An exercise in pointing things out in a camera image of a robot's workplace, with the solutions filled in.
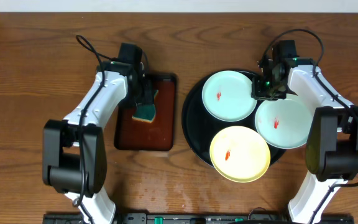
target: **wooden table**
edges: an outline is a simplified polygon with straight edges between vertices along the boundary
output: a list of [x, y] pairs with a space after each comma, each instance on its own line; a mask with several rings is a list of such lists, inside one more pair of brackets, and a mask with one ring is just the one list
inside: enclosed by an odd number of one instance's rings
[[[267, 44], [296, 27], [321, 36], [324, 76], [358, 105], [358, 14], [0, 13], [0, 223], [41, 223], [46, 212], [77, 211], [45, 186], [41, 175], [45, 122], [74, 109], [94, 80], [97, 61], [76, 43], [75, 34], [112, 57], [121, 42], [136, 43], [153, 70], [178, 75], [171, 151], [119, 151], [113, 146], [116, 114], [106, 126], [105, 187], [121, 211], [283, 210], [305, 177], [304, 150], [288, 151], [258, 181], [237, 184], [195, 156], [180, 115], [200, 78], [224, 68], [257, 71]], [[297, 40], [300, 55], [317, 58], [320, 49], [312, 37], [287, 38]], [[358, 188], [341, 189], [325, 212], [351, 213], [358, 224]]]

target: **plate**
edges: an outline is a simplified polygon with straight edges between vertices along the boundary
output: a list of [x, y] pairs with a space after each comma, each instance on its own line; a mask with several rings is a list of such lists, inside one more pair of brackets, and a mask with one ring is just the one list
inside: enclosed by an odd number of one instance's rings
[[251, 97], [252, 82], [235, 71], [215, 73], [205, 82], [202, 91], [206, 110], [222, 121], [240, 121], [250, 115], [256, 106]]
[[[248, 78], [257, 76], [257, 73], [236, 70], [244, 74]], [[204, 107], [201, 98], [202, 88], [204, 83], [211, 75], [201, 79], [189, 92], [183, 104], [181, 112], [181, 126], [186, 141], [193, 150], [193, 152], [205, 163], [213, 167], [211, 157], [209, 156], [209, 147], [212, 139], [220, 130], [230, 126], [244, 126], [256, 130], [255, 128], [255, 114], [256, 109], [262, 103], [258, 101], [255, 110], [245, 119], [235, 122], [225, 122], [212, 116]], [[270, 149], [270, 165], [274, 164], [285, 153], [284, 149], [269, 145]]]
[[218, 132], [209, 153], [215, 169], [235, 182], [257, 180], [269, 168], [270, 151], [266, 141], [247, 127], [231, 126]]
[[313, 116], [299, 96], [264, 101], [255, 116], [258, 133], [272, 146], [294, 149], [306, 144]]

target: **yellow plate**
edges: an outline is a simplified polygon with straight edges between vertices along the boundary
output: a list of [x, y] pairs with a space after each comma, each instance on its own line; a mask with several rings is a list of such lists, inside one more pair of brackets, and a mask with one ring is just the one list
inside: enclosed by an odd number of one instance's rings
[[246, 183], [262, 177], [270, 164], [270, 150], [256, 131], [231, 126], [218, 132], [209, 147], [212, 164], [225, 178]]

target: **white plate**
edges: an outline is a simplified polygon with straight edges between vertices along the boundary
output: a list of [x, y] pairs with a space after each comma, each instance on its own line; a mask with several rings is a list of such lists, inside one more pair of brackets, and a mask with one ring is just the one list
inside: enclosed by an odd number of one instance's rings
[[250, 115], [256, 107], [251, 98], [252, 82], [235, 71], [222, 71], [212, 75], [204, 84], [204, 107], [222, 121], [239, 121]]
[[285, 100], [264, 101], [256, 112], [255, 126], [272, 146], [294, 149], [308, 140], [312, 120], [300, 97], [287, 94]]
[[270, 164], [270, 151], [256, 131], [231, 126], [218, 132], [209, 148], [215, 169], [235, 182], [251, 182], [262, 177]]

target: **scrubbing pad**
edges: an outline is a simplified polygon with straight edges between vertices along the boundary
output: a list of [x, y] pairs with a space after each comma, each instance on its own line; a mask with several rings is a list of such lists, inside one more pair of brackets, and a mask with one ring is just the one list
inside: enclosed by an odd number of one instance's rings
[[[154, 90], [154, 99], [157, 96], [158, 90]], [[136, 108], [135, 114], [132, 116], [132, 119], [136, 121], [145, 121], [148, 123], [153, 122], [155, 118], [155, 105], [140, 105]]]

